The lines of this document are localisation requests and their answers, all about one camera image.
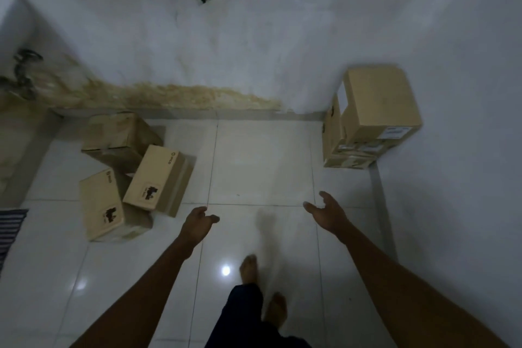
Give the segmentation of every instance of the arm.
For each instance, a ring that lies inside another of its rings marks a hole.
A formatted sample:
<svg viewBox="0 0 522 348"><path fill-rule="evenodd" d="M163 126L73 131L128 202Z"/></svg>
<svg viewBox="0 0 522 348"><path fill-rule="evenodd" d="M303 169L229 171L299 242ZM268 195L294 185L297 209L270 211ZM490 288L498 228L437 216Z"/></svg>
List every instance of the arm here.
<svg viewBox="0 0 522 348"><path fill-rule="evenodd" d="M147 347L183 262L219 218L194 208L179 236L148 271L71 346Z"/></svg>
<svg viewBox="0 0 522 348"><path fill-rule="evenodd" d="M322 191L320 195L323 209L307 202L304 208L319 226L346 245L398 346L507 346L477 319L376 247L348 220L330 194Z"/></svg>

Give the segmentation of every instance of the stacked cardboard boxes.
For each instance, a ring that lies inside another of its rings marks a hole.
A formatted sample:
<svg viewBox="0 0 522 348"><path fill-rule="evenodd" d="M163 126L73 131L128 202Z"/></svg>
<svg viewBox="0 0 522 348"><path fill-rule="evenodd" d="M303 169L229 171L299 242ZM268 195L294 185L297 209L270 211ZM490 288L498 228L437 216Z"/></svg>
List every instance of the stacked cardboard boxes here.
<svg viewBox="0 0 522 348"><path fill-rule="evenodd" d="M80 182L89 240L133 239L152 228L153 210L176 216L192 165L182 153L162 144L134 113L89 120L82 152L111 167Z"/></svg>
<svg viewBox="0 0 522 348"><path fill-rule="evenodd" d="M349 69L324 120L324 166L364 169L421 126L414 95L400 68Z"/></svg>

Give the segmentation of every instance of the hand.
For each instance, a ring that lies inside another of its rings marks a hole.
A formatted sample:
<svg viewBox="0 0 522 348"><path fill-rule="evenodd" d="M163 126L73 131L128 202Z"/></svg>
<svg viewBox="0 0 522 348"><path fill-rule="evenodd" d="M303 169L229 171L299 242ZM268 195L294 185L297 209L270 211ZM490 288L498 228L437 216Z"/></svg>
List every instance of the hand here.
<svg viewBox="0 0 522 348"><path fill-rule="evenodd" d="M191 249L207 236L212 224L219 221L219 217L216 215L205 216L206 210L206 206L192 209L179 232L178 239L191 246Z"/></svg>
<svg viewBox="0 0 522 348"><path fill-rule="evenodd" d="M308 213L311 213L317 224L323 227L326 231L339 236L346 227L350 226L350 221L346 217L343 208L339 203L325 191L320 191L319 195L323 197L325 203L324 208L318 208L310 204L310 202L304 202L304 209Z"/></svg>

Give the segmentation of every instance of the baseboard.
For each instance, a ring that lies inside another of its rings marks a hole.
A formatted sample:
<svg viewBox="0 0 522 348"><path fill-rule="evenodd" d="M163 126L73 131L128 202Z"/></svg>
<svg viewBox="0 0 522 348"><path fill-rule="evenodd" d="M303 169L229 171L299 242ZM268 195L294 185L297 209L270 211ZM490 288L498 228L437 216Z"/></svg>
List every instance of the baseboard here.
<svg viewBox="0 0 522 348"><path fill-rule="evenodd" d="M62 120L63 118L56 113L50 110L46 112L4 192L0 194L0 208L21 206L51 141L60 129Z"/></svg>
<svg viewBox="0 0 522 348"><path fill-rule="evenodd" d="M388 207L386 206L381 174L379 173L377 163L373 163L368 169L369 178L372 183L375 208L377 210L377 220L383 236L384 252L395 261L398 261L397 248L395 247L395 239L393 238L393 231L391 228L392 224L390 222Z"/></svg>
<svg viewBox="0 0 522 348"><path fill-rule="evenodd" d="M107 108L53 109L65 117L86 118L95 114L117 113L122 110ZM187 119L187 120L294 120L323 121L325 112L297 114L278 110L197 110L197 109L129 109L146 119Z"/></svg>

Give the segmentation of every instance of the dark pants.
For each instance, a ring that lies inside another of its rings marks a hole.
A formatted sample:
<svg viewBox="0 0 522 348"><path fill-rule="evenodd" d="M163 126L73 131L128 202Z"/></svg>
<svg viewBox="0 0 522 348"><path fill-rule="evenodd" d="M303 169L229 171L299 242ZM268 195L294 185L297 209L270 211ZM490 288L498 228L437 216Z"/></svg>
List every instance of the dark pants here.
<svg viewBox="0 0 522 348"><path fill-rule="evenodd" d="M274 325L261 322L262 307L263 293L256 284L234 287L205 347L310 348L303 339L282 337Z"/></svg>

